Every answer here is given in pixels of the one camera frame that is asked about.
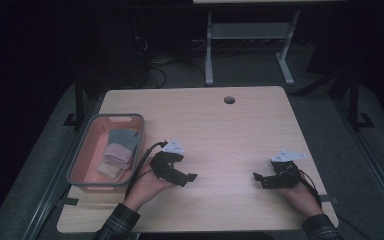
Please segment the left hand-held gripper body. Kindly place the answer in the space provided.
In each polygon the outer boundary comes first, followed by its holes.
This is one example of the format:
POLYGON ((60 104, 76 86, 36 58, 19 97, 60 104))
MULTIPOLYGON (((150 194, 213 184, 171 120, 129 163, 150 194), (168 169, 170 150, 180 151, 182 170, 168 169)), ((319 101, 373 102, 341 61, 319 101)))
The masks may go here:
POLYGON ((180 171, 174 168, 174 164, 170 160, 173 154, 184 154, 183 147, 176 139, 168 141, 162 150, 154 155, 150 162, 150 166, 154 174, 161 179, 175 183, 175 174, 180 171))

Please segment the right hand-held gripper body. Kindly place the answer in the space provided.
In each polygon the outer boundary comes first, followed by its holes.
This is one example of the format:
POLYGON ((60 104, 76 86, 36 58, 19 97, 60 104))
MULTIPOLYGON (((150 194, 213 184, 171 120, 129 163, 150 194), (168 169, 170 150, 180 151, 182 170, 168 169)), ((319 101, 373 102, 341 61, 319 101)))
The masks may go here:
POLYGON ((277 155, 270 158, 270 163, 280 162, 281 169, 275 172, 280 182, 279 188, 293 188, 301 178, 299 168, 294 163, 295 160, 305 159, 305 153, 297 153, 282 149, 277 155))

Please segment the beige knit glove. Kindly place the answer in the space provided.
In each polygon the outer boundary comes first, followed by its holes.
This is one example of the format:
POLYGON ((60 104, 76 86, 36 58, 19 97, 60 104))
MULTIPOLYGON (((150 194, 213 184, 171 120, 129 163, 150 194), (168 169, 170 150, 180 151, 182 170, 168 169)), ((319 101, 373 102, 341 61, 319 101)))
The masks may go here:
POLYGON ((112 179, 118 179, 124 174, 124 170, 104 162, 100 163, 97 170, 112 179))

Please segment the pink plastic bin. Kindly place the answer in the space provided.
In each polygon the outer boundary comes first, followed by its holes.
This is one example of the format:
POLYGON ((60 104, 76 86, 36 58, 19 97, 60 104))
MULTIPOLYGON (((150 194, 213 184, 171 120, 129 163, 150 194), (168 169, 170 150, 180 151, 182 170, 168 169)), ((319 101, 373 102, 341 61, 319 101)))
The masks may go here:
POLYGON ((136 113, 94 116, 87 125, 67 174, 70 184, 90 193, 125 192, 141 158, 144 124, 143 116, 136 113), (109 178, 97 170, 104 162, 108 135, 113 129, 133 129, 139 137, 132 163, 128 169, 123 169, 124 174, 118 179, 109 178))

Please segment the person's right hand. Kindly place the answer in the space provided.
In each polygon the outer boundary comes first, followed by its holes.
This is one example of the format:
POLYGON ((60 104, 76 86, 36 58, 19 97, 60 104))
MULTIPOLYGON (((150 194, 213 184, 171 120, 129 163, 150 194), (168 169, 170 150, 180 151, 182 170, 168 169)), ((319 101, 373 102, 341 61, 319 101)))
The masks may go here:
POLYGON ((301 182, 293 188, 281 188, 277 193, 284 196, 292 206, 305 218, 323 214, 323 210, 310 190, 301 182))

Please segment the person's left hand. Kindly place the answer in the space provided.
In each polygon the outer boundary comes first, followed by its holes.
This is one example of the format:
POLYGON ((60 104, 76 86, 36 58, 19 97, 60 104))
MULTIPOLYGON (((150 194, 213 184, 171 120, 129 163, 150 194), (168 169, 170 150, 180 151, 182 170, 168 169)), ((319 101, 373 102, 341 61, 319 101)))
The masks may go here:
POLYGON ((137 212, 144 204, 171 187, 174 187, 173 183, 160 180, 149 166, 145 166, 140 171, 140 177, 125 197, 123 204, 137 212))

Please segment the metal floor rail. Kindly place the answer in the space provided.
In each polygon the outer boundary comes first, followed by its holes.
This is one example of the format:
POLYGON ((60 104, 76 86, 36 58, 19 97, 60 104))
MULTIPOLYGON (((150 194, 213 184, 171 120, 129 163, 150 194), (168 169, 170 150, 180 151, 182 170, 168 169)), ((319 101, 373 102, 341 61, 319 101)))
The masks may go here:
POLYGON ((48 220, 58 208, 58 204, 68 193, 70 184, 67 180, 67 174, 79 144, 79 135, 73 136, 68 142, 68 146, 58 162, 50 183, 34 208, 33 217, 27 225, 22 240, 38 239, 48 220))
POLYGON ((356 142, 360 152, 364 156, 365 161, 369 165, 369 169, 374 176, 375 181, 379 185, 379 189, 384 196, 384 170, 379 164, 379 159, 375 156, 369 143, 362 135, 362 129, 374 129, 375 125, 366 113, 357 114, 357 122, 353 123, 351 118, 348 116, 348 109, 345 105, 339 101, 333 102, 335 108, 339 112, 342 120, 346 123, 347 129, 350 135, 356 142))

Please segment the black metal stand post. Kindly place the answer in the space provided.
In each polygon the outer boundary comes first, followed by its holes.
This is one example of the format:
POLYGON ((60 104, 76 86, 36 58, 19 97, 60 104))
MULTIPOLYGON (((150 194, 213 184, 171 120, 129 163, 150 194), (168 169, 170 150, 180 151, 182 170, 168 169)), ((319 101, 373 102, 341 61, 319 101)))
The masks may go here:
POLYGON ((359 131, 361 128, 374 128, 375 125, 367 113, 360 112, 359 107, 359 79, 355 70, 352 71, 349 82, 348 120, 351 126, 359 131))
POLYGON ((84 120, 84 100, 83 100, 83 88, 82 77, 78 76, 74 84, 75 91, 75 112, 67 115, 64 126, 71 126, 75 129, 79 129, 84 120))

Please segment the grey metal desk frame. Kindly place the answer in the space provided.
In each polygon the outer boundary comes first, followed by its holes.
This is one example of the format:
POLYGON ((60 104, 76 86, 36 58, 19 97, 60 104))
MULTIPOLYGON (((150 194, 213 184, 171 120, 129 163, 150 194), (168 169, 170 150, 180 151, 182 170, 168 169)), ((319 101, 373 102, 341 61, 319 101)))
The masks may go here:
POLYGON ((275 54, 278 66, 287 85, 294 85, 287 65, 287 54, 297 27, 300 11, 296 10, 289 22, 263 23, 217 23, 212 20, 212 13, 207 14, 206 54, 204 60, 205 85, 214 84, 212 64, 213 40, 284 40, 281 51, 275 54))

